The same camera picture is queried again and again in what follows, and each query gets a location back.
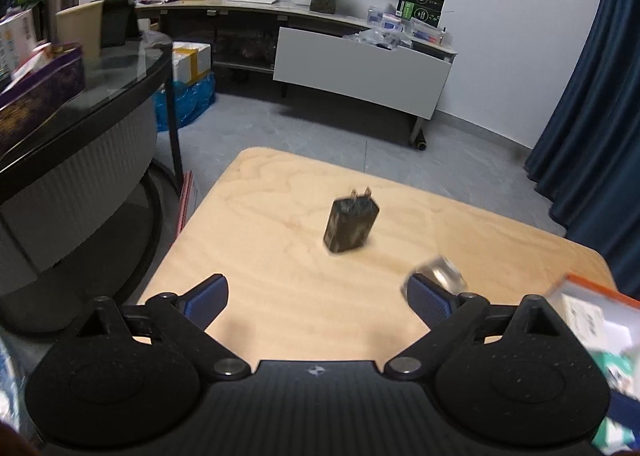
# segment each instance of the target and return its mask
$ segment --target tv stand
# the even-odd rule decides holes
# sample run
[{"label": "tv stand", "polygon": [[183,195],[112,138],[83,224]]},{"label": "tv stand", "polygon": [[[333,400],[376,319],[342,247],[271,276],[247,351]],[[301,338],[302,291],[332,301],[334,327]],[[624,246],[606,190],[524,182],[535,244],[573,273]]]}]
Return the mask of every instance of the tv stand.
[{"label": "tv stand", "polygon": [[[343,39],[371,28],[367,21],[320,14],[307,7],[229,0],[141,4],[138,17],[159,19],[175,40],[209,42],[212,64],[269,74],[282,84],[299,84],[368,100],[416,117],[409,142],[424,149],[422,126],[437,107],[456,52],[413,38],[414,49],[386,50]],[[260,57],[229,53],[225,33],[260,32],[268,48]]]}]

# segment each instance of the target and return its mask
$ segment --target drawer front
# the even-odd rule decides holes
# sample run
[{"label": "drawer front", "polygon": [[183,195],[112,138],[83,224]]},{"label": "drawer front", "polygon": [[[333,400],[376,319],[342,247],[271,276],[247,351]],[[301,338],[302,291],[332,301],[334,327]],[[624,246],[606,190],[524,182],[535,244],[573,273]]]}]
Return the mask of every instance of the drawer front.
[{"label": "drawer front", "polygon": [[281,28],[273,79],[431,118],[451,64],[320,33]]}]

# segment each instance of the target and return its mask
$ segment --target curtain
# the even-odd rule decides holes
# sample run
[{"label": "curtain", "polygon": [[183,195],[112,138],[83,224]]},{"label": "curtain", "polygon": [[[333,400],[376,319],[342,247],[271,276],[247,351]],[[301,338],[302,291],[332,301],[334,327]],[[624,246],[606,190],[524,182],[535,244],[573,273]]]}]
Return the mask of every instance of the curtain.
[{"label": "curtain", "polygon": [[640,298],[640,0],[600,0],[574,73],[525,163],[566,237]]}]

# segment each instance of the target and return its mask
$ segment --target light wood tabletop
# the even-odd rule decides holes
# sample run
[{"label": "light wood tabletop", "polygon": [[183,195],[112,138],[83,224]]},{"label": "light wood tabletop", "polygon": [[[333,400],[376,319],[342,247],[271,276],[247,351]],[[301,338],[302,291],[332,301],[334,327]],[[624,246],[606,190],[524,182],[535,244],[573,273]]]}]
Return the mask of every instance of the light wood tabletop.
[{"label": "light wood tabletop", "polygon": [[[367,244],[331,254],[334,199],[370,187]],[[469,205],[272,149],[243,151],[196,210],[143,293],[186,292],[215,273],[229,303],[207,333],[249,362],[387,360],[428,330],[402,298],[416,266],[446,256],[496,304],[573,272],[615,288],[599,254]]]}]

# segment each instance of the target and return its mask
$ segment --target metal screw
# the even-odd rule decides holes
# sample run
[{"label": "metal screw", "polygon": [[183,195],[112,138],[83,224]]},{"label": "metal screw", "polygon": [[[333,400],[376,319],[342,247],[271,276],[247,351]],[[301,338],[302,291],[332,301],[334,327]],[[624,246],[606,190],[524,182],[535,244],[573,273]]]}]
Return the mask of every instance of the metal screw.
[{"label": "metal screw", "polygon": [[213,369],[220,375],[238,376],[246,370],[246,362],[241,359],[220,359],[213,365]]},{"label": "metal screw", "polygon": [[396,357],[389,362],[391,369],[403,375],[415,373],[421,366],[420,360],[414,359],[413,357]]}]

